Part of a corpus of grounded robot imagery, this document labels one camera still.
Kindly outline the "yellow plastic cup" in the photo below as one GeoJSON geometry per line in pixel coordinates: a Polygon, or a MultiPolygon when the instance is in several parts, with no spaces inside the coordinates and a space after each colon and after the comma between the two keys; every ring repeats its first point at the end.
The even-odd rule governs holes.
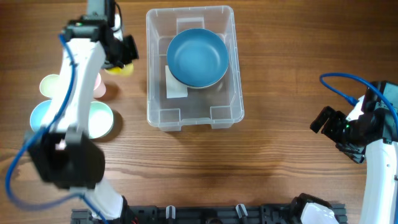
{"type": "Polygon", "coordinates": [[[114,68],[105,69],[105,72],[110,75],[128,77],[131,76],[134,72],[134,64],[133,63],[127,64],[123,68],[114,67],[114,68]]]}

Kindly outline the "pink plastic cup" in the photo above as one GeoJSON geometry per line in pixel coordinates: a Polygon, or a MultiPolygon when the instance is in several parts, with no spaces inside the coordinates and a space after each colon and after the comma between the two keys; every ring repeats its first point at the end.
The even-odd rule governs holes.
{"type": "Polygon", "coordinates": [[[93,98],[101,98],[106,93],[106,86],[102,80],[100,74],[97,74],[94,90],[93,90],[93,98]]]}

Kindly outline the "mint green bowl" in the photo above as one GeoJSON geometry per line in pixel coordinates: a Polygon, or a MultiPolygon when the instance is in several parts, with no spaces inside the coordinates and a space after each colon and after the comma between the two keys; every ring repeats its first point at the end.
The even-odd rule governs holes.
{"type": "Polygon", "coordinates": [[[88,119],[88,133],[90,139],[106,136],[113,128],[114,115],[112,109],[100,101],[92,101],[88,119]]]}

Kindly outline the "cream plastic cup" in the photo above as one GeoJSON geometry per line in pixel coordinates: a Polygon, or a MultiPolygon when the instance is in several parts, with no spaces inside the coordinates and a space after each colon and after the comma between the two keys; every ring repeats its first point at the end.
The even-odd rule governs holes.
{"type": "Polygon", "coordinates": [[[62,90],[60,84],[60,76],[57,74],[47,75],[42,79],[39,85],[40,93],[47,98],[53,98],[57,96],[62,90]]]}

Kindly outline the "dark blue deep plate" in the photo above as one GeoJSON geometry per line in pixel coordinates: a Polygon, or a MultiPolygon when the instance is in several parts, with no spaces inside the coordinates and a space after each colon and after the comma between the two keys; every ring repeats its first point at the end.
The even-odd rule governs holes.
{"type": "Polygon", "coordinates": [[[167,48],[167,65],[172,69],[228,69],[229,54],[214,32],[194,28],[176,35],[167,48]]]}

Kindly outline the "light blue plastic bowl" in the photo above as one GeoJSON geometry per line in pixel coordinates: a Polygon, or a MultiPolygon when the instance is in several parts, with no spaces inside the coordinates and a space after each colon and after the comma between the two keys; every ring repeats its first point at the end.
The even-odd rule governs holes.
{"type": "Polygon", "coordinates": [[[42,119],[44,118],[45,114],[47,113],[52,100],[46,100],[38,104],[32,111],[30,115],[30,127],[33,132],[36,132],[40,129],[40,125],[42,119]]]}

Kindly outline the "cream plastic plate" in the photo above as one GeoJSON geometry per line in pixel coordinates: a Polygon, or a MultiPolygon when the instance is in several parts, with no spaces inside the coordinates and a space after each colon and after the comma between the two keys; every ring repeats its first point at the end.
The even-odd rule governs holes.
{"type": "Polygon", "coordinates": [[[169,70],[178,82],[193,89],[209,88],[219,83],[228,71],[227,69],[195,70],[194,68],[188,70],[169,68],[169,70]]]}

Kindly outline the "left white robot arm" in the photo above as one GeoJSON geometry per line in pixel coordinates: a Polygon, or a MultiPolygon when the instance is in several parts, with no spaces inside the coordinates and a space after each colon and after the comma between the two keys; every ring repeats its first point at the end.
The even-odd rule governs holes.
{"type": "Polygon", "coordinates": [[[44,182],[83,199],[103,223],[134,223],[136,216],[127,200],[104,178],[104,152],[88,134],[98,73],[137,59],[134,38],[107,22],[73,21],[60,34],[60,41],[64,84],[25,148],[44,182]]]}

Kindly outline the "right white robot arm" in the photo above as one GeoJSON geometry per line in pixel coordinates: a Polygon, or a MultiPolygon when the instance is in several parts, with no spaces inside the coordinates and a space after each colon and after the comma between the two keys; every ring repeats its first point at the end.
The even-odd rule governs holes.
{"type": "Polygon", "coordinates": [[[373,82],[349,115],[324,107],[310,129],[331,139],[336,148],[357,164],[366,164],[366,186],[360,223],[397,221],[397,85],[373,82]]]}

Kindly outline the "clear plastic storage container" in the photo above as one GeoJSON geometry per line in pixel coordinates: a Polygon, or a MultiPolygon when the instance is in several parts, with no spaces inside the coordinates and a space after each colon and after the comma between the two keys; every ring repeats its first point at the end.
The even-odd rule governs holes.
{"type": "Polygon", "coordinates": [[[244,118],[234,11],[229,6],[151,9],[146,14],[147,121],[162,131],[182,126],[209,124],[229,128],[244,118]],[[204,89],[187,87],[186,98],[167,98],[165,66],[167,48],[179,33],[208,29],[225,43],[228,71],[217,84],[204,89]]]}

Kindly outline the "white label sticker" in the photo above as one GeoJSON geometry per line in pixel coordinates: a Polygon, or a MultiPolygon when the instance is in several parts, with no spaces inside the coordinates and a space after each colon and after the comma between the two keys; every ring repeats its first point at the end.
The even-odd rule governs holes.
{"type": "Polygon", "coordinates": [[[165,66],[165,77],[167,98],[186,98],[188,96],[187,86],[172,75],[168,65],[165,66]]]}

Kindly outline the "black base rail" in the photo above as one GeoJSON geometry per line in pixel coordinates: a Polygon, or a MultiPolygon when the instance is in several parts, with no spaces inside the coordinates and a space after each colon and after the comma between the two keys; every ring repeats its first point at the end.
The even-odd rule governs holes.
{"type": "Polygon", "coordinates": [[[329,208],[333,212],[331,216],[338,223],[348,222],[344,204],[330,204],[302,193],[291,203],[266,203],[256,207],[243,204],[227,207],[130,206],[130,211],[109,223],[301,223],[304,207],[315,202],[329,208]]]}

